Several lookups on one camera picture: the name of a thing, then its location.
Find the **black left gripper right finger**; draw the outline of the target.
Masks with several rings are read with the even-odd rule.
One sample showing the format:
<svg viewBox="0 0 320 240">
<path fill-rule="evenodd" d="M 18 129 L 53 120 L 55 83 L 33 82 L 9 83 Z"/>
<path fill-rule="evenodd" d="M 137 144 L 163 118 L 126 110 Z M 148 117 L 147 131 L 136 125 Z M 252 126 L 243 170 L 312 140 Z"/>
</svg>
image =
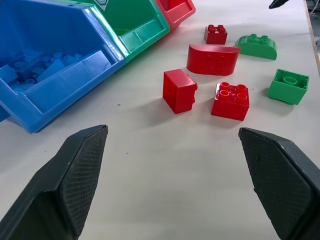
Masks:
<svg viewBox="0 0 320 240">
<path fill-rule="evenodd" d="M 257 194 L 280 240 L 320 240 L 320 169 L 289 139 L 238 132 Z"/>
</svg>

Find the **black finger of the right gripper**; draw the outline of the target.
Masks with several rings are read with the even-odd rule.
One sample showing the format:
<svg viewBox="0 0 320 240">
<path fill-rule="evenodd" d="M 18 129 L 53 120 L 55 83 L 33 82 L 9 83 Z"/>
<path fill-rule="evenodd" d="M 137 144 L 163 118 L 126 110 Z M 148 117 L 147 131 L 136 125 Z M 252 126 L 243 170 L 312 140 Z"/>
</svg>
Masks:
<svg viewBox="0 0 320 240">
<path fill-rule="evenodd" d="M 288 0 L 273 0 L 269 5 L 269 9 L 276 9 L 283 6 Z"/>
</svg>

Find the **green square brick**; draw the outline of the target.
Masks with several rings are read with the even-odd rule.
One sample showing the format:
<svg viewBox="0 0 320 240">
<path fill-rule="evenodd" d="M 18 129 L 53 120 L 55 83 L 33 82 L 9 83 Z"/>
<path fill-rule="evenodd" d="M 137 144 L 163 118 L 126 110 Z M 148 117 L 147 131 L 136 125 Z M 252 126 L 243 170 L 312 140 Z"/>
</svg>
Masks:
<svg viewBox="0 0 320 240">
<path fill-rule="evenodd" d="M 277 69 L 267 91 L 271 99 L 298 105 L 308 90 L 309 76 Z"/>
</svg>

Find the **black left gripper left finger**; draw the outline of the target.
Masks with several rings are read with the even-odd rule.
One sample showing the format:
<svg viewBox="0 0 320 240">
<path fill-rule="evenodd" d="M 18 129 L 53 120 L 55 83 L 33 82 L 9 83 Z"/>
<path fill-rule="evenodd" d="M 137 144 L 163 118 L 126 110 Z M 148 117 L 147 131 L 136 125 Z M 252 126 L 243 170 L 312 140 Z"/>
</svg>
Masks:
<svg viewBox="0 0 320 240">
<path fill-rule="evenodd" d="M 94 198 L 107 125 L 70 135 L 0 221 L 0 240 L 78 240 Z"/>
</svg>

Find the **small red square brick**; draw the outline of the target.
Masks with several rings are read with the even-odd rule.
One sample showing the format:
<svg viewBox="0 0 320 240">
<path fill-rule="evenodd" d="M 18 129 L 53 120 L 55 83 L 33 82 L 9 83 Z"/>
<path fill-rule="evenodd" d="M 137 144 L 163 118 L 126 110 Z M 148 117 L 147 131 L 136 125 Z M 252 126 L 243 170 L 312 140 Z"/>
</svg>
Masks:
<svg viewBox="0 0 320 240">
<path fill-rule="evenodd" d="M 225 45 L 228 32 L 221 24 L 214 26 L 209 24 L 204 31 L 204 41 L 208 45 Z"/>
</svg>

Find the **blue bricks pile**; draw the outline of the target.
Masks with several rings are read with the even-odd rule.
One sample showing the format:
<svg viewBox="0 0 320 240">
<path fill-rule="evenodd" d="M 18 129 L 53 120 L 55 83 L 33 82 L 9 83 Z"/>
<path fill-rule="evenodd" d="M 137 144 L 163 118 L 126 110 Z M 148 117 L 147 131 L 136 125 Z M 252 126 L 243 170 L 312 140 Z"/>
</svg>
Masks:
<svg viewBox="0 0 320 240">
<path fill-rule="evenodd" d="M 47 55 L 34 49 L 14 51 L 0 56 L 0 79 L 14 92 L 24 92 L 82 57 L 61 52 Z"/>
</svg>

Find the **green plastic storage bin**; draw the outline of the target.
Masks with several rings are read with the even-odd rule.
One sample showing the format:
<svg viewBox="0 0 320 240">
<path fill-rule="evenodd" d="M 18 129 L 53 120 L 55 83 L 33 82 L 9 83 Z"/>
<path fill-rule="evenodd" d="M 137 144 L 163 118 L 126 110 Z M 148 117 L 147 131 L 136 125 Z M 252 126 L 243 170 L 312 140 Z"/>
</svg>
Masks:
<svg viewBox="0 0 320 240">
<path fill-rule="evenodd" d="M 89 7 L 129 62 L 170 32 L 155 0 L 56 0 Z"/>
</svg>

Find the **red curved long brick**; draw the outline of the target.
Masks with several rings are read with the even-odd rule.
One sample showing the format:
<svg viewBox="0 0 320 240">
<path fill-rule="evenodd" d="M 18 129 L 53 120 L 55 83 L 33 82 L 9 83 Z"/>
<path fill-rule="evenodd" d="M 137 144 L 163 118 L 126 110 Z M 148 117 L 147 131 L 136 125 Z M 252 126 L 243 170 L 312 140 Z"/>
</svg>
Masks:
<svg viewBox="0 0 320 240">
<path fill-rule="evenodd" d="M 195 74 L 229 76 L 233 74 L 240 47 L 190 44 L 186 68 Z"/>
</svg>

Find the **blue plastic storage bin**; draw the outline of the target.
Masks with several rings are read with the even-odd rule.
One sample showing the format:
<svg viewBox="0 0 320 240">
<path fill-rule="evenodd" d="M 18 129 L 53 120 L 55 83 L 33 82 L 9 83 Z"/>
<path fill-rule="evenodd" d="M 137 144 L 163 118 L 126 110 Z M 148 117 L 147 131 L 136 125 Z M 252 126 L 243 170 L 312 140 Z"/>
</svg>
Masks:
<svg viewBox="0 0 320 240">
<path fill-rule="evenodd" d="M 0 122 L 39 132 L 125 65 L 98 8 L 0 0 Z"/>
</svg>

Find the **green curved long brick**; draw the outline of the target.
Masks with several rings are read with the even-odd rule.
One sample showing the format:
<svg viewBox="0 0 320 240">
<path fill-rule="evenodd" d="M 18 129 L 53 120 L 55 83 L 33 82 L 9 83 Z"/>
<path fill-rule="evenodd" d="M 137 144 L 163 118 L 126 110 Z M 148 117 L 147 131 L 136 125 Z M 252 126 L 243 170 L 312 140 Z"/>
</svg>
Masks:
<svg viewBox="0 0 320 240">
<path fill-rule="evenodd" d="M 235 42 L 235 46 L 240 48 L 242 55 L 269 60 L 276 60 L 278 56 L 276 42 L 267 35 L 244 35 Z"/>
</svg>

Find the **red plastic storage bin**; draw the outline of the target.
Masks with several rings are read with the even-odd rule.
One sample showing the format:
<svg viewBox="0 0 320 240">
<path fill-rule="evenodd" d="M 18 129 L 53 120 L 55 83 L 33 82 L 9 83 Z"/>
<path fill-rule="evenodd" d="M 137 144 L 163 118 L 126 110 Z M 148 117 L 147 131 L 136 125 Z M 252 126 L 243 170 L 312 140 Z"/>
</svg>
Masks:
<svg viewBox="0 0 320 240">
<path fill-rule="evenodd" d="M 154 0 L 166 19 L 170 31 L 196 12 L 192 0 Z"/>
</svg>

